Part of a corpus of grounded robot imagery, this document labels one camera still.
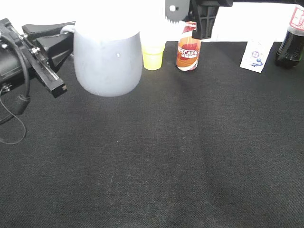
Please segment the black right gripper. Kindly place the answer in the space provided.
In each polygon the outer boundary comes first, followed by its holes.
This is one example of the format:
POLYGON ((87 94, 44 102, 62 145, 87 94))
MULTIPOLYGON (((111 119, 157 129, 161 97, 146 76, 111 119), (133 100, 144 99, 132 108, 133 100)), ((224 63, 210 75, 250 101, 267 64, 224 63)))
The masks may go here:
POLYGON ((192 38, 209 39, 212 36, 219 7, 231 7, 232 4, 232 0, 166 0, 165 18, 169 22, 180 22, 192 11, 196 22, 192 38))

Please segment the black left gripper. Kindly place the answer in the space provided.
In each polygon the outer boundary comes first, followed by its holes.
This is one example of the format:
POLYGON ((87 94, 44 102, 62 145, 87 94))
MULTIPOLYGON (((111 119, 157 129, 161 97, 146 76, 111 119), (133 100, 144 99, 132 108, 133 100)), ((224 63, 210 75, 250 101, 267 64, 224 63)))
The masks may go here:
MULTIPOLYGON (((29 78, 37 78, 54 96, 58 97, 67 91, 64 81, 57 72, 64 61, 73 52, 73 33, 59 34, 67 25, 75 21, 52 24, 26 24, 17 32, 9 19, 0 21, 0 32, 14 41, 22 52, 29 78)), ((4 41, 0 42, 0 85, 8 91, 24 84, 24 76, 19 58, 14 50, 4 41)))

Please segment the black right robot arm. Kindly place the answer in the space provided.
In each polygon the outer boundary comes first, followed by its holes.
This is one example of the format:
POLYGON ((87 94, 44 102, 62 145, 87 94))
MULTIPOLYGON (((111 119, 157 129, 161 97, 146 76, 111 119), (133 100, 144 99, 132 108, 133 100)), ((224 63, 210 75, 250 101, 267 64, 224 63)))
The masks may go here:
POLYGON ((194 39, 245 41, 266 31, 277 38, 292 8, 303 5, 302 0, 166 0, 164 14, 171 23, 193 22, 194 39))

